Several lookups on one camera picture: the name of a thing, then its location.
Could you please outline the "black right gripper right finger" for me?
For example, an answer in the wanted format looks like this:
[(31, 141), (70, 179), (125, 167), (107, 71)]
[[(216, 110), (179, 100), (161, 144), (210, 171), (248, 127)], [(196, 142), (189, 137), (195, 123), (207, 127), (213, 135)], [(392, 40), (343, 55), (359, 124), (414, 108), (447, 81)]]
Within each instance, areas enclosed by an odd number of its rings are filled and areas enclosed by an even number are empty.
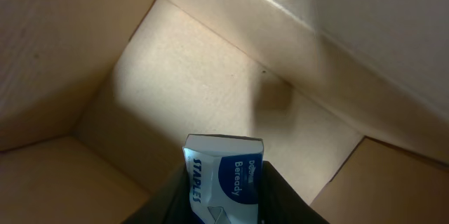
[(328, 224), (268, 162), (262, 163), (259, 185), (258, 223)]

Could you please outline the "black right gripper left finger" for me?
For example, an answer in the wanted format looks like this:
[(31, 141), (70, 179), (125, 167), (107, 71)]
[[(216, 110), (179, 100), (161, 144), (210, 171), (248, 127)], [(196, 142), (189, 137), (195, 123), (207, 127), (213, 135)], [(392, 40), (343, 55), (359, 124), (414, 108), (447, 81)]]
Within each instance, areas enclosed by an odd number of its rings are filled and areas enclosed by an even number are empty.
[(189, 179), (182, 165), (149, 201), (125, 219), (123, 224), (190, 224)]

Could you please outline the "white blue staples box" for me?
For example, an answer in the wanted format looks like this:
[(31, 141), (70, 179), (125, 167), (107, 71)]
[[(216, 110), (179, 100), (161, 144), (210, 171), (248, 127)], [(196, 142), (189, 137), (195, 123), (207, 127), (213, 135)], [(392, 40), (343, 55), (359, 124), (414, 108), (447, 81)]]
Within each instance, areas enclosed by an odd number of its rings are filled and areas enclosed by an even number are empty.
[(256, 224), (264, 144), (259, 138), (190, 134), (183, 147), (197, 223)]

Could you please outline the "brown cardboard box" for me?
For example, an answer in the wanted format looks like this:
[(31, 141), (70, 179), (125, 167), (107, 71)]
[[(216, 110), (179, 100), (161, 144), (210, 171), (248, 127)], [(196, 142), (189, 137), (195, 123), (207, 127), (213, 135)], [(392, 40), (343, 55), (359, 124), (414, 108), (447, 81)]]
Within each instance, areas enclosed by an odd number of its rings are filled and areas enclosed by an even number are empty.
[(2, 223), (122, 223), (190, 134), (330, 223), (447, 223), (448, 0), (1, 0)]

